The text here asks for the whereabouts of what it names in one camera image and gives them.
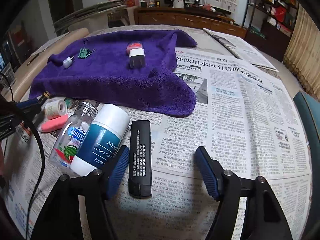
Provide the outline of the purple towel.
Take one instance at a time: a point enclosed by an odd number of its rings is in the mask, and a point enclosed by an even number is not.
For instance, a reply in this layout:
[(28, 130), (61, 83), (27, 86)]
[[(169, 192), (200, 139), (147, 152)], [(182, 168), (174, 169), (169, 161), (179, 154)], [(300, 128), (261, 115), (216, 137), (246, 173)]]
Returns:
[[(87, 59), (79, 59), (85, 39), (86, 47), (96, 51)], [(143, 44), (143, 68), (130, 68), (126, 48), (133, 41)], [(195, 108), (196, 96), (175, 74), (175, 49), (196, 45), (181, 30), (116, 31), (76, 40), (61, 53), (50, 55), (46, 66), (33, 79), (29, 96), (34, 98), (48, 91), (54, 96), (186, 117)], [(62, 63), (67, 57), (74, 57), (74, 62), (65, 69)]]

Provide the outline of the pink tube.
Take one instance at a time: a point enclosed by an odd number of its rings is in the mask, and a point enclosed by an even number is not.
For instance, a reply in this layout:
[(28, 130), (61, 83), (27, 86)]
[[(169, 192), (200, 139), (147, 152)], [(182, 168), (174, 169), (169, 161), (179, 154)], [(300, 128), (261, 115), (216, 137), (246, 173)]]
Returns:
[(61, 129), (67, 122), (68, 118), (69, 114), (66, 114), (55, 119), (48, 120), (39, 127), (38, 131), (41, 133), (50, 133), (58, 129)]

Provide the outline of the green binder clip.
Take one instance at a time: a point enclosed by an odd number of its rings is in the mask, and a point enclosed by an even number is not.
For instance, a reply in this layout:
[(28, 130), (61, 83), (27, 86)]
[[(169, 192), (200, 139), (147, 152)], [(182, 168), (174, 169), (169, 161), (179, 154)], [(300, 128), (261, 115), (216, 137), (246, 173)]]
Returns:
[(88, 42), (88, 39), (85, 39), (83, 41), (83, 48), (80, 48), (79, 53), (78, 53), (78, 58), (79, 59), (87, 59), (89, 56), (93, 54), (93, 52), (96, 51), (96, 49), (89, 49), (86, 47), (86, 43)]

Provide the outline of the white tape roll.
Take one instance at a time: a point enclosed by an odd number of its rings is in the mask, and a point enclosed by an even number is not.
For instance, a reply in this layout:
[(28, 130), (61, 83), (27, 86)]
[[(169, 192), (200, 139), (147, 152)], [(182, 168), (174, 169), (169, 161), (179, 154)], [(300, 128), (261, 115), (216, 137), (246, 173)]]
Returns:
[(44, 114), (48, 120), (52, 120), (67, 113), (67, 105), (63, 99), (49, 102), (44, 107)]

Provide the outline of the black lighter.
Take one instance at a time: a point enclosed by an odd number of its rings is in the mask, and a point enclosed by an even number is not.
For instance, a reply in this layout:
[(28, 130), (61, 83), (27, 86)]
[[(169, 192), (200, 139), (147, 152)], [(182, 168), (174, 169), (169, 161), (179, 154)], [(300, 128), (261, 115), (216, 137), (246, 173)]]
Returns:
[(152, 197), (151, 127), (148, 120), (131, 124), (129, 194), (138, 199)]

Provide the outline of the dark brown lighter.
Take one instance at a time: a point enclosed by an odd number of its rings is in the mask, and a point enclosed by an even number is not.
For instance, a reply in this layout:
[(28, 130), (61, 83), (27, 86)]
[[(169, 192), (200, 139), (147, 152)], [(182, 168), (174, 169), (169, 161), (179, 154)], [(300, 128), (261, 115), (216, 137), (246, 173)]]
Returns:
[(41, 96), (41, 99), (42, 100), (47, 100), (51, 97), (51, 94), (48, 92), (48, 91), (45, 91), (42, 96)]

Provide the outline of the white power adapter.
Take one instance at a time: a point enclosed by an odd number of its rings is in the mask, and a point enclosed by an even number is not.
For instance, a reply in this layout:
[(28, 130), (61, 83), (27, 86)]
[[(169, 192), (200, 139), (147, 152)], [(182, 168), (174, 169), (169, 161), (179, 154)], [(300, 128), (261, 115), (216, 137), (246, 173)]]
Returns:
[(138, 69), (145, 67), (145, 52), (143, 48), (131, 49), (129, 52), (130, 68)]

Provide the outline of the folded newspaper far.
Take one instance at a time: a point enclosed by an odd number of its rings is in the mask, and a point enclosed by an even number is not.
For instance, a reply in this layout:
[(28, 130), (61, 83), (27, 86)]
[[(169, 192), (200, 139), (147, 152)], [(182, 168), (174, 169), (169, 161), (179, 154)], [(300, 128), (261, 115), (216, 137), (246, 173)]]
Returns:
[(257, 49), (242, 38), (212, 31), (207, 28), (203, 28), (203, 31), (223, 45), (237, 59), (245, 60), (252, 65), (278, 72), (276, 67), (274, 67)]

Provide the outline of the dark wooden shelf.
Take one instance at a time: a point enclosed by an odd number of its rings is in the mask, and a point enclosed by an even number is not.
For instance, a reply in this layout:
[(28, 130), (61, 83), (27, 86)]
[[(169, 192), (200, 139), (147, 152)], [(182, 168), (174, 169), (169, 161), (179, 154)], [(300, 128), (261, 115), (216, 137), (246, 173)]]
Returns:
[(282, 61), (293, 34), (297, 0), (247, 0), (242, 27), (245, 41)]

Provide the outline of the small white round bottle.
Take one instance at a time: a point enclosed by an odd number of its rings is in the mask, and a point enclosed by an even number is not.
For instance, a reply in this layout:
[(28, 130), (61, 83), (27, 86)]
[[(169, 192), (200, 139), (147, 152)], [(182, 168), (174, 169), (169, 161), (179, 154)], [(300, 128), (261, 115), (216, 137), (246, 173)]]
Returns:
[(67, 69), (67, 68), (69, 68), (69, 67), (73, 64), (73, 62), (74, 62), (74, 57), (67, 57), (67, 58), (63, 61), (62, 65), (63, 65), (63, 67), (64, 67), (65, 69)]

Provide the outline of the black pen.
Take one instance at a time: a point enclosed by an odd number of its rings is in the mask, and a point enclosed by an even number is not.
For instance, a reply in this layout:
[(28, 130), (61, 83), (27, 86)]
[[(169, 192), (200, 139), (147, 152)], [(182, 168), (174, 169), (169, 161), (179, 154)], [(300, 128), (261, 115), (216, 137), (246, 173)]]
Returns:
[(38, 56), (39, 56), (39, 53), (35, 54), (33, 58), (30, 61), (28, 61), (27, 66), (29, 66)]

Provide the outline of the pink small jar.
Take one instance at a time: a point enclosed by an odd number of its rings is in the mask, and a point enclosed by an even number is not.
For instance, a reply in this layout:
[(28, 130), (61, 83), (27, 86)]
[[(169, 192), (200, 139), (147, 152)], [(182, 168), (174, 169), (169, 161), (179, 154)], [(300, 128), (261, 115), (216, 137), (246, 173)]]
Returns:
[(126, 52), (129, 54), (131, 50), (140, 48), (143, 48), (143, 44), (139, 41), (133, 41), (127, 45)]

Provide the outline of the white blue vaseline jar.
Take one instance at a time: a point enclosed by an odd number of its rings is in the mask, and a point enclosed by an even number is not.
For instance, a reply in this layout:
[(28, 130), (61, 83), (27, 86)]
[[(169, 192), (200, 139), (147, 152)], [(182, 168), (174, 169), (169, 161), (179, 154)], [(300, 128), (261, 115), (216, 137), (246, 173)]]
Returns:
[(129, 123), (130, 117), (124, 110), (104, 104), (90, 124), (70, 169), (86, 176), (96, 168), (103, 168), (116, 155)]

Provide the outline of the blue cushioned chair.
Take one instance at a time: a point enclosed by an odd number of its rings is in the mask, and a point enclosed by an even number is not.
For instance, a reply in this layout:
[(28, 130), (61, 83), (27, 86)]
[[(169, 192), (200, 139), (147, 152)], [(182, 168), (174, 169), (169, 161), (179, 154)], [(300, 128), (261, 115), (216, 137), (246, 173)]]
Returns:
[(319, 167), (319, 102), (302, 91), (299, 91), (293, 100), (308, 137), (312, 165)]

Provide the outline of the clear candy bottle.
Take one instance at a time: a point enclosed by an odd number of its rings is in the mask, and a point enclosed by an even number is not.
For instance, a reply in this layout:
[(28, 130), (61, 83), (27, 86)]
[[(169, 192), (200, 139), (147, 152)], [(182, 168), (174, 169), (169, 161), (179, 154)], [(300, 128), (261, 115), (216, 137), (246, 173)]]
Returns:
[(70, 167), (97, 113), (98, 110), (92, 104), (82, 101), (68, 115), (50, 154), (51, 164), (62, 169)]

